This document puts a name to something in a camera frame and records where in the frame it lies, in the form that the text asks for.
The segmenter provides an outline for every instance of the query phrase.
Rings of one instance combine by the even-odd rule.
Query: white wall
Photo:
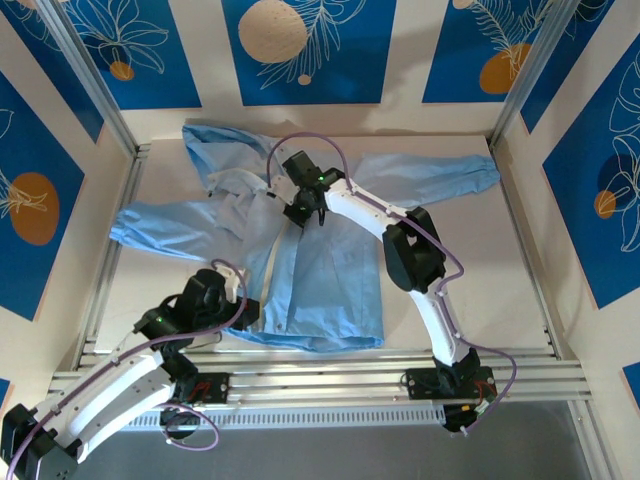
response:
[[[131,159],[107,127],[93,143],[2,14],[0,71],[85,174],[36,320],[0,307],[0,378],[15,387],[6,405],[10,408],[41,401],[74,345]]]
[[[179,138],[186,119],[281,136],[487,133],[502,103],[424,105],[422,97],[450,0],[398,0],[380,105],[244,107],[220,0],[171,0],[202,109],[123,112],[139,142]]]
[[[640,411],[622,367],[640,360],[640,290],[598,310],[542,164],[640,33],[640,3],[616,0],[550,107],[526,133],[520,119],[497,152],[513,175],[565,337],[582,361],[623,478],[640,478]]]

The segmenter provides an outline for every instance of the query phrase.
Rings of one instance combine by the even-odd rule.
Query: white surface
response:
[[[124,118],[140,143],[179,138],[185,120],[195,118],[273,136],[300,130],[329,135],[487,133],[501,102],[422,104],[448,1],[397,2],[379,105],[244,107],[222,2],[171,0],[202,109],[131,110],[123,112]]]
[[[347,155],[406,152],[432,156],[487,154],[485,139],[466,137],[335,138]],[[319,140],[301,147],[326,149]],[[158,188],[171,185],[171,188]],[[150,203],[204,198],[181,140],[153,142],[137,200]],[[429,207],[442,241],[457,253],[467,275],[450,285],[451,300],[468,338],[493,347],[547,346],[543,319],[525,271],[499,186]],[[390,280],[381,259],[386,349],[426,349],[431,342],[409,296]],[[123,248],[96,350],[111,351],[148,309],[179,293],[199,262]],[[453,266],[447,264],[450,272]],[[216,349],[264,348],[228,335]]]
[[[15,385],[7,407],[31,407],[77,338],[131,159],[107,128],[93,143],[2,14],[0,45],[0,70],[85,174],[36,320],[0,308],[0,377]]]
[[[582,362],[625,479],[640,478],[640,411],[622,373],[640,361],[640,291],[597,309],[542,163],[639,33],[640,3],[617,0],[532,135],[517,122],[497,155],[515,179],[544,269],[539,278],[552,292],[565,337]]]

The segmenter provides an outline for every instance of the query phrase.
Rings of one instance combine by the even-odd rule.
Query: orange circle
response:
[[[31,245],[42,246],[51,241],[60,220],[60,202],[56,188],[39,173],[23,173],[16,178],[9,195],[18,200],[11,208],[11,224],[18,236]]]
[[[111,72],[111,75],[123,82],[133,80],[134,77],[134,72],[133,68],[131,68],[131,65],[119,60],[116,60],[109,66],[109,71]]]
[[[596,195],[596,201],[593,202],[593,208],[600,218],[610,218],[616,211],[616,196],[609,190],[603,190]]]
[[[303,74],[298,77],[298,83],[303,87],[311,84],[311,77],[309,75]]]
[[[519,43],[491,57],[480,72],[480,88],[495,95],[509,93],[529,50],[530,44]]]

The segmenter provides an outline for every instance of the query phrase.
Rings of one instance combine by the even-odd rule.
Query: beige circle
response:
[[[240,43],[251,58],[262,63],[291,60],[307,44],[304,20],[282,0],[260,0],[238,24]]]
[[[302,85],[303,87],[306,87],[307,85],[309,85],[311,83],[311,77],[309,75],[300,75],[298,77],[298,83],[300,85]]]
[[[30,8],[31,10],[35,10],[37,9],[37,5],[36,5],[36,0],[16,0],[18,3],[21,3],[22,5],[24,5],[27,8]],[[69,0],[58,0],[58,2],[68,2]]]
[[[464,10],[465,8],[469,8],[471,5],[473,5],[473,2],[475,2],[475,0],[451,0],[453,3],[453,7],[457,8],[458,10]]]

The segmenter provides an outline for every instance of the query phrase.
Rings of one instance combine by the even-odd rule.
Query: flower drawing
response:
[[[13,111],[0,109],[0,140],[9,133],[13,118]],[[11,182],[0,170],[0,219],[7,215],[25,242],[46,245],[55,235],[60,217],[55,187],[40,173],[22,173]]]
[[[620,82],[609,130],[615,155],[600,169],[594,207],[602,219],[619,214],[620,250],[633,252],[640,247],[640,52]]]
[[[70,0],[65,10],[98,68],[121,81],[132,80],[138,66],[164,73],[153,47],[165,43],[169,31],[140,20],[137,0]]]
[[[490,94],[511,90],[531,50],[533,40],[558,0],[528,0],[516,14],[513,0],[452,0],[453,6],[475,15],[476,24],[488,37],[496,53],[480,73],[480,87]],[[597,21],[610,0],[582,0],[565,33],[575,38],[580,23]]]

